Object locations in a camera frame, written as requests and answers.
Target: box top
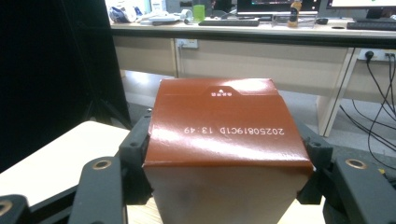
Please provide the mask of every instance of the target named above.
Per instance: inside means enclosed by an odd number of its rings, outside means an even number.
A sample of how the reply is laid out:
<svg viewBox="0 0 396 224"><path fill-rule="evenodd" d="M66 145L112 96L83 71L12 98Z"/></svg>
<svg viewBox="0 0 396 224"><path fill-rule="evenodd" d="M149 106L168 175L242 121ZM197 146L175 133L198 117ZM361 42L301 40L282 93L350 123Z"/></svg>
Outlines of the box top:
<svg viewBox="0 0 396 224"><path fill-rule="evenodd" d="M164 79L144 166L312 167L271 79Z"/></svg>

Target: desk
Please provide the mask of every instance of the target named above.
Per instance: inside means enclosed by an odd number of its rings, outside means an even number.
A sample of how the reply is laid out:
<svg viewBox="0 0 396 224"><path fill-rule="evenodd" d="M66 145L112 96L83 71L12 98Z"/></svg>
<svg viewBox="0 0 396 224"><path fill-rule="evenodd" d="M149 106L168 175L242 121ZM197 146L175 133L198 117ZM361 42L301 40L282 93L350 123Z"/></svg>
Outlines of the desk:
<svg viewBox="0 0 396 224"><path fill-rule="evenodd" d="M22 194L34 205L69 189L78 183L85 163L113 156L128 132L84 122L0 174L0 195ZM324 223L321 208L295 201L279 223ZM145 206L128 206L127 210L129 223L162 223L152 199Z"/></svg>
<svg viewBox="0 0 396 224"><path fill-rule="evenodd" d="M333 29L350 20L310 28L200 27L179 23L142 26L111 23L120 69L172 77L269 77L282 91L318 96L318 133L329 136L343 98L380 102L376 86L357 61L361 48L396 49L396 32ZM198 39L198 49L175 38ZM387 67L377 63L380 74ZM385 87L387 76L378 82Z"/></svg>

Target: green cup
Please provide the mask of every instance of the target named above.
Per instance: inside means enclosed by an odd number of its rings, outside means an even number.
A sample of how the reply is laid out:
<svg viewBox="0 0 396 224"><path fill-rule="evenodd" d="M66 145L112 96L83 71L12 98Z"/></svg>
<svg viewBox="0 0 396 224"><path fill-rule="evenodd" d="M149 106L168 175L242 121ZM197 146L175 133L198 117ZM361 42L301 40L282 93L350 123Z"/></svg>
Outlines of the green cup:
<svg viewBox="0 0 396 224"><path fill-rule="evenodd" d="M195 5L192 7L192 15L195 21L205 20L205 5Z"/></svg>

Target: bottle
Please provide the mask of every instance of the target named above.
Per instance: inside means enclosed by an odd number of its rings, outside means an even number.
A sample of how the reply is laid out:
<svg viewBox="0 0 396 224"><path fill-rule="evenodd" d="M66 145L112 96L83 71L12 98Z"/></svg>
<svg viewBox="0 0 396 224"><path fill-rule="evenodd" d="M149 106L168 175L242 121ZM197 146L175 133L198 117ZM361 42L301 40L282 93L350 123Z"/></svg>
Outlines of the bottle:
<svg viewBox="0 0 396 224"><path fill-rule="evenodd" d="M288 21L289 27L297 27L298 26L298 14L301 9L301 0L294 0L294 2L290 6L290 18Z"/></svg>

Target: computer mouse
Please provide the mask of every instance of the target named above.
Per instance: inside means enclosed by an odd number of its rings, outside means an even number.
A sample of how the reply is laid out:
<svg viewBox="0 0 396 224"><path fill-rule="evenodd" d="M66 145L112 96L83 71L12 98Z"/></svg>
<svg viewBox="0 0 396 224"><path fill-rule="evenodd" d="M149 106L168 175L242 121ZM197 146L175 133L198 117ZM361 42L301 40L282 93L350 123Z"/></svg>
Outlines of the computer mouse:
<svg viewBox="0 0 396 224"><path fill-rule="evenodd" d="M328 21L329 21L329 19L326 19L326 18L318 18L316 24L326 25Z"/></svg>

